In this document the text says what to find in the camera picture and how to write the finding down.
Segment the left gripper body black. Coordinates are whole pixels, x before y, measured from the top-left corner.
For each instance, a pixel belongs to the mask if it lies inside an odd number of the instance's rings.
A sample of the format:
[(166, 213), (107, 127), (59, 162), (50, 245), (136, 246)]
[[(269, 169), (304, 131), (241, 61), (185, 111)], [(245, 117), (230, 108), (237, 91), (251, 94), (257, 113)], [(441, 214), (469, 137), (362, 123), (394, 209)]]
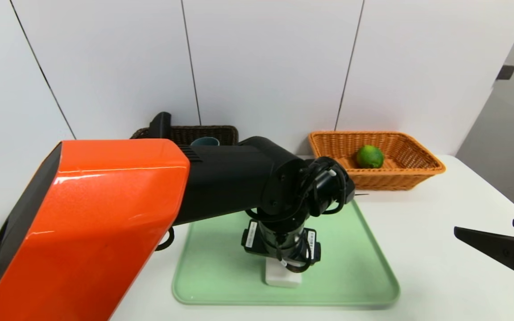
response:
[(257, 220), (251, 219), (243, 232), (241, 246), (245, 252), (286, 262), (314, 265), (322, 259), (322, 246), (316, 230), (304, 225), (290, 232), (275, 232)]

